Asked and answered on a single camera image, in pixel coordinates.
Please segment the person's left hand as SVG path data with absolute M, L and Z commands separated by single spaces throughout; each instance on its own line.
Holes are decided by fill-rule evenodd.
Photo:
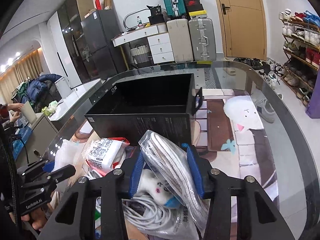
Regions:
M 21 220 L 25 222 L 30 222 L 32 220 L 31 225 L 33 229 L 41 231 L 53 211 L 53 208 L 48 203 L 47 205 L 41 206 L 40 208 L 31 211 L 31 213 L 22 216 Z

